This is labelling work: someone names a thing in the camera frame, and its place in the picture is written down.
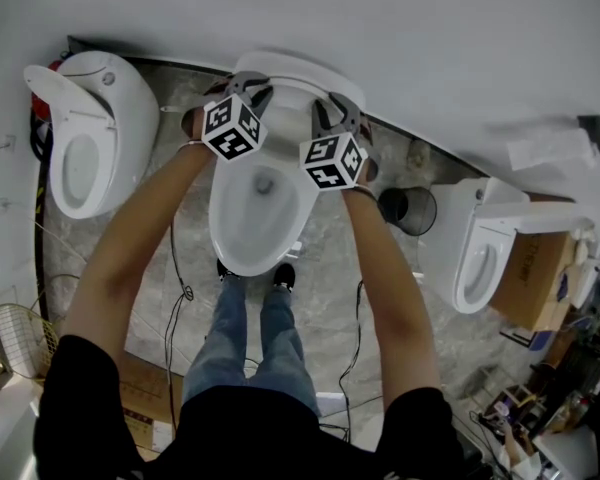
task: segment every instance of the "toilet rim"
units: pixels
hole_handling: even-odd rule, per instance
[[[475,313],[487,306],[500,284],[500,279],[502,279],[502,274],[509,259],[509,253],[511,252],[511,246],[514,239],[515,233],[513,235],[506,235],[504,233],[483,228],[475,222],[473,223],[472,230],[467,239],[467,247],[460,258],[460,265],[462,267],[458,272],[454,287],[454,305],[460,313]],[[486,275],[489,276],[488,281],[483,281],[485,286],[482,288],[482,293],[469,302],[465,290],[467,287],[468,276],[471,271],[471,256],[474,253],[479,252],[479,250],[485,246],[487,247],[487,258],[484,261],[487,262],[487,264],[483,264],[482,267],[488,268],[489,271],[480,274],[478,279],[482,281]]]
[[[64,164],[67,150],[76,140],[91,140],[98,153],[98,166],[93,184],[89,195],[79,207],[68,202],[65,192],[67,187]],[[116,129],[106,126],[97,118],[73,114],[56,128],[51,154],[50,183],[56,204],[63,213],[75,219],[82,219],[97,212],[105,199],[113,176],[116,145]]]

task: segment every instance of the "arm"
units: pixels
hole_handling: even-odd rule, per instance
[[[350,190],[343,197],[380,345],[386,410],[407,391],[440,387],[433,332],[420,288],[376,203]]]
[[[196,120],[196,139],[201,122]],[[89,340],[118,363],[144,271],[191,183],[212,158],[202,144],[183,148],[118,210],[82,274],[63,334]]]

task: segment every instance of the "foot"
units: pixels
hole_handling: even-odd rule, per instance
[[[292,292],[294,284],[296,284],[296,271],[289,263],[283,263],[273,276],[273,286],[282,286]]]
[[[234,277],[237,277],[238,279],[240,279],[239,275],[231,272],[231,270],[229,270],[227,267],[225,267],[220,262],[220,260],[217,260],[216,266],[218,267],[218,276],[220,276],[220,282],[224,281],[224,278],[227,276],[234,276]]]

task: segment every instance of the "toilet lid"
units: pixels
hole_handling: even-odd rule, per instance
[[[24,68],[24,79],[32,92],[65,116],[79,112],[113,120],[98,100],[60,73],[43,66],[27,66]]]

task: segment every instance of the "floor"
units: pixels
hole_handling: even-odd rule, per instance
[[[138,69],[160,106],[192,106],[197,95],[214,80],[211,75],[175,67],[139,64]],[[178,114],[162,114],[147,176],[163,165],[182,142],[179,119]],[[373,136],[382,158],[381,175],[373,187],[377,193],[390,186],[426,187],[432,182],[451,183],[476,176],[468,167],[435,149],[431,150],[429,161],[422,165],[413,154],[421,149],[421,144],[414,142],[410,152],[412,140],[406,134],[374,125]],[[212,175],[213,166],[210,166],[199,176],[176,218],[179,264],[185,282],[195,294],[195,300],[183,308],[174,336],[173,370],[180,374],[186,372],[204,342],[220,290],[207,227]],[[112,215],[73,221],[60,213],[50,195],[46,202],[45,226],[56,235],[55,238],[47,235],[44,241],[49,309],[54,318],[61,319],[71,300],[75,281],[58,278],[49,282],[49,279],[60,273],[81,273],[84,267],[81,257],[89,257]],[[396,228],[393,231],[414,271],[418,271],[417,240]],[[303,249],[300,258],[295,260],[294,312],[307,368],[317,391],[338,392],[338,378],[349,364],[355,346],[355,291],[360,280],[353,235],[339,193],[326,193],[318,198],[300,241]],[[270,282],[271,275],[252,279],[248,290],[248,356],[256,360],[261,359],[258,312]],[[504,322],[495,311],[485,309],[474,315],[462,315],[426,286],[422,291],[435,331],[443,384],[450,396],[462,398],[466,380],[481,366],[498,364],[514,376],[526,374],[529,355],[499,335]],[[147,269],[133,309],[126,342],[129,352],[164,366],[163,333],[180,293],[166,236]],[[364,297],[360,315],[360,356],[345,383],[354,406],[381,394],[378,345]],[[354,433],[381,410],[381,400],[355,409]],[[330,422],[344,423],[343,417],[340,414]]]

